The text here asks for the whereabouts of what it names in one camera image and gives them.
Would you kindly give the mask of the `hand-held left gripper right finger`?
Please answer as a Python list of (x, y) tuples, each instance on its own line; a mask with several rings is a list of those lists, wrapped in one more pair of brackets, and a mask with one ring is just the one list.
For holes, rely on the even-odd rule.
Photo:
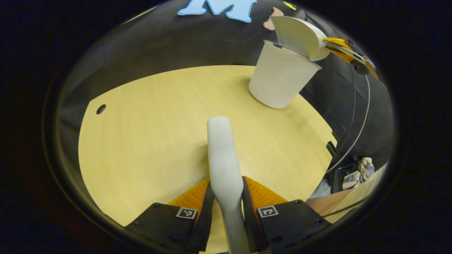
[(287, 201), (246, 176), (242, 203), (252, 253), (300, 254), (306, 244), (331, 225), (304, 201)]

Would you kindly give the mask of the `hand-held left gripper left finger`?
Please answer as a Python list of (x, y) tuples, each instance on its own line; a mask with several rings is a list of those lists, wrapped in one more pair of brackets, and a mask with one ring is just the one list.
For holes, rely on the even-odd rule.
[(126, 226), (162, 254), (205, 252), (213, 222), (214, 195), (205, 179), (168, 204), (153, 203)]

